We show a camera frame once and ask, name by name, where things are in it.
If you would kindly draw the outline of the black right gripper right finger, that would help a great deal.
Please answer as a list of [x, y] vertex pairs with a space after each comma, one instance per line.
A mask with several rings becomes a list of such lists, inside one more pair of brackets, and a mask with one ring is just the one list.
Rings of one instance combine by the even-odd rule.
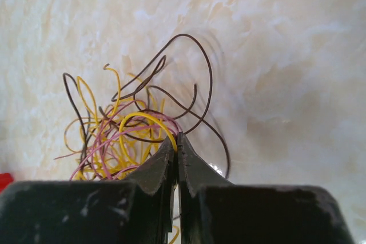
[[308, 185], [235, 185], [178, 136], [182, 243], [352, 243], [334, 197]]

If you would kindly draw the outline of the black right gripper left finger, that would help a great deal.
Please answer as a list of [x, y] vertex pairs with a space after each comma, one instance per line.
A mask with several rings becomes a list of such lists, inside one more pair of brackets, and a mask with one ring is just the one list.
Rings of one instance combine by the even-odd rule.
[[1, 193], [2, 243], [167, 243], [174, 149], [122, 180], [19, 181]]

